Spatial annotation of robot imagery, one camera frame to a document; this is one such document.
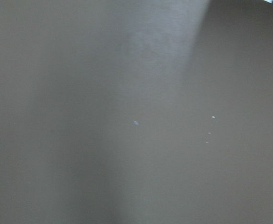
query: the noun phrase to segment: gray surface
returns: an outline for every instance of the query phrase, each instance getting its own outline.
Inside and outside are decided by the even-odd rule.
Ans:
[[[0,224],[273,223],[273,6],[207,3],[0,0]]]

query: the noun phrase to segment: gray wall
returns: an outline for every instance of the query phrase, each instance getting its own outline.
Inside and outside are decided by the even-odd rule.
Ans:
[[[273,223],[273,6],[208,2],[0,0],[0,224]]]

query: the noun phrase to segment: gray floor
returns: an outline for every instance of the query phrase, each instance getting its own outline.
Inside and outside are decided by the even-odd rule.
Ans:
[[[0,0],[0,224],[273,224],[273,5],[208,3]]]

